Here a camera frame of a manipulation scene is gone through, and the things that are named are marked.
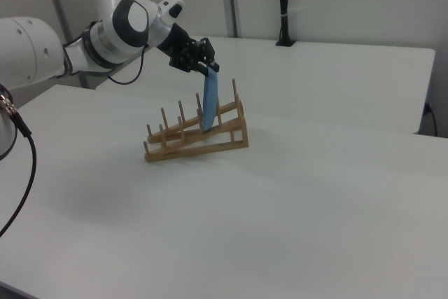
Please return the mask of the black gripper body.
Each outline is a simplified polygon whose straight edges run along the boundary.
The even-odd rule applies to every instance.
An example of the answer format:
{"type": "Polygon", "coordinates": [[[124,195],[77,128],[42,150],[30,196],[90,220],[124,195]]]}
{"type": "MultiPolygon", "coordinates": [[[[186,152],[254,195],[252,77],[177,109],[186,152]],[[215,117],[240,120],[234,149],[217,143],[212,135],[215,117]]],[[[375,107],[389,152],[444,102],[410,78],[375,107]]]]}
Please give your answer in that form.
{"type": "Polygon", "coordinates": [[[169,65],[184,72],[195,71],[199,63],[199,41],[191,38],[187,31],[174,23],[167,38],[157,46],[169,58],[169,65]]]}

